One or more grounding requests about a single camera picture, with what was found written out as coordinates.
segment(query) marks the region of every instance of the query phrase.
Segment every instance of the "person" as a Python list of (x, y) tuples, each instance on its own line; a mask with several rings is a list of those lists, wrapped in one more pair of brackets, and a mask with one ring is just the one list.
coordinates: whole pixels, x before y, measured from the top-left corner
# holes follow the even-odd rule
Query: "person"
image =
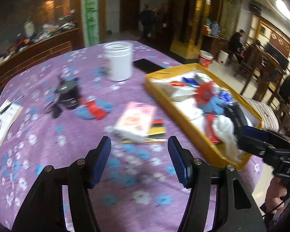
[(149, 9), (148, 4), (145, 4), (144, 10), (140, 13), (140, 22), (143, 25), (143, 37), (150, 36), (154, 21), (155, 21), (154, 12)]
[(285, 101), (286, 104), (289, 104), (289, 97), (290, 97), (290, 75), (286, 77), (285, 81), (282, 83), (279, 95)]
[(245, 36), (245, 31), (240, 30), (236, 32), (230, 39), (228, 44), (228, 50), (230, 52), (229, 59), (232, 59), (233, 54), (236, 55), (237, 59), (239, 59), (238, 48), (242, 48), (242, 44), (240, 42), (240, 38)]

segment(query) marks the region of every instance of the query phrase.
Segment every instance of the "gold pillar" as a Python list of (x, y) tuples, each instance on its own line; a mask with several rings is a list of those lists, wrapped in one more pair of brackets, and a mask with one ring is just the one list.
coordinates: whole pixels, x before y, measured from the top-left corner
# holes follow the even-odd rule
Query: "gold pillar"
[(203, 40), (203, 25), (209, 14), (211, 0), (179, 0), (179, 13), (170, 51), (174, 58), (189, 63), (198, 58)]

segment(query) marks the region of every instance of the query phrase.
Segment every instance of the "fluorescent light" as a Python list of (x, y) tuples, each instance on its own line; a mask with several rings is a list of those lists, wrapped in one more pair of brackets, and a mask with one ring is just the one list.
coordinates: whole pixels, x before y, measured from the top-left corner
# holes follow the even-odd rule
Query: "fluorescent light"
[(276, 6), (278, 10), (290, 20), (290, 11), (282, 0), (276, 0)]

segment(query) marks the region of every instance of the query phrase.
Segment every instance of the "wooden door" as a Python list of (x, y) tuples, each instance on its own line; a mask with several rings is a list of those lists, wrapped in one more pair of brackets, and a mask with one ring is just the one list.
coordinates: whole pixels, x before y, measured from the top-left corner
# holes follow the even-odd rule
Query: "wooden door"
[(141, 0), (120, 0), (120, 31), (138, 28)]

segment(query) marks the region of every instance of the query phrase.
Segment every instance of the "cable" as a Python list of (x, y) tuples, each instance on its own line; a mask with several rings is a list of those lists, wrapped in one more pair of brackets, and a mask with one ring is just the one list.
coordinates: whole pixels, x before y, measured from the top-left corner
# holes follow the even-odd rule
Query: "cable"
[(271, 211), (267, 212), (266, 214), (264, 214), (262, 217), (267, 216), (268, 214), (272, 213), (273, 211), (275, 211), (276, 209), (278, 209), (283, 203), (285, 203), (286, 200), (288, 200), (290, 198), (290, 195), (288, 195), (286, 197), (286, 199), (284, 201), (282, 201), (280, 204), (278, 204), (275, 208), (273, 208)]

